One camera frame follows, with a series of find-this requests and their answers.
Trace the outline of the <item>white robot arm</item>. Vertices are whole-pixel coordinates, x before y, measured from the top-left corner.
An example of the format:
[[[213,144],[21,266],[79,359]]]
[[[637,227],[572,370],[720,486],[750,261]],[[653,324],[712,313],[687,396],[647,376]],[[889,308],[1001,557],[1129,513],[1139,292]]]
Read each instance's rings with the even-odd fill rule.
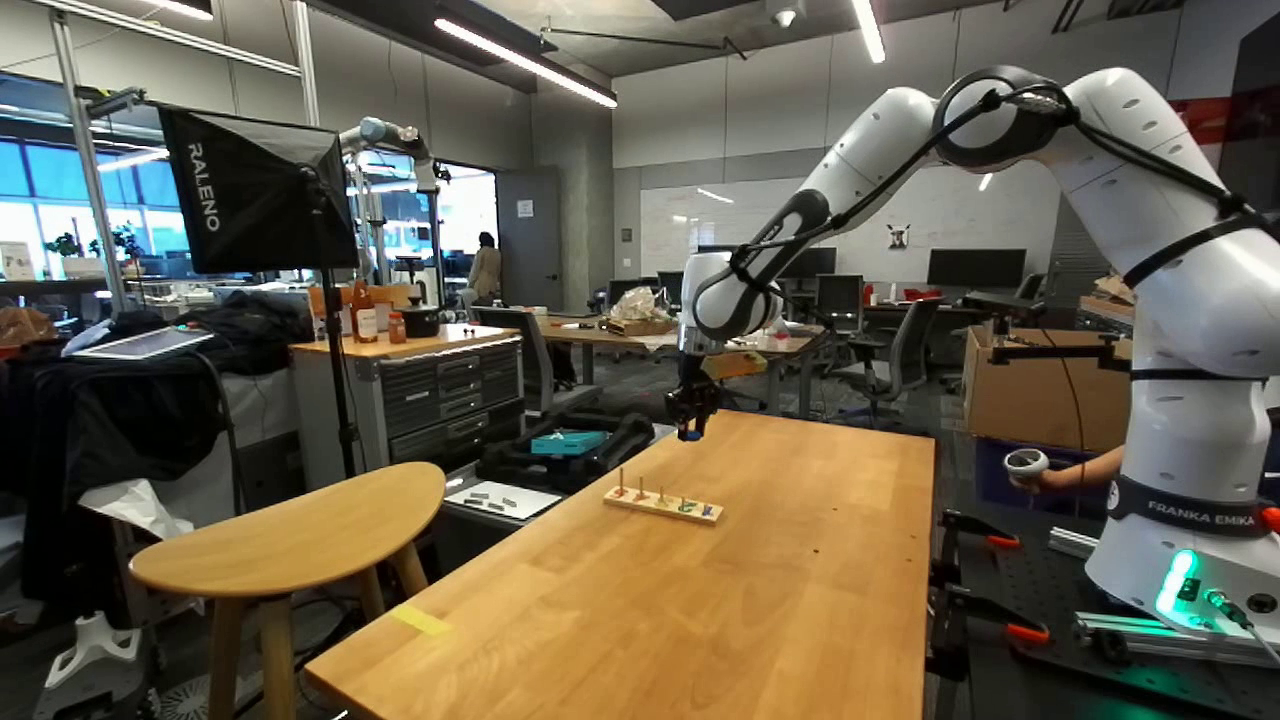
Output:
[[[880,211],[921,161],[974,175],[1043,166],[1079,253],[1131,292],[1125,454],[1084,577],[1186,632],[1277,636],[1280,531],[1258,480],[1262,384],[1280,376],[1280,237],[1131,68],[1059,85],[991,63],[942,92],[880,92],[750,241],[683,261],[667,392],[680,425],[700,430],[716,411],[716,355],[777,314],[777,275]]]

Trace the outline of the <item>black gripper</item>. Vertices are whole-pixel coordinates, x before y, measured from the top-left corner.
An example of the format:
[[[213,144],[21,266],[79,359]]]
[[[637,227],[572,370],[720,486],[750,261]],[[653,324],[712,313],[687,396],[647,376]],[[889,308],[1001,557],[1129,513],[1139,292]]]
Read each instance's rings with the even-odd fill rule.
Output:
[[[708,420],[720,411],[720,384],[703,370],[700,355],[680,355],[680,384],[671,392],[675,434],[700,440]]]

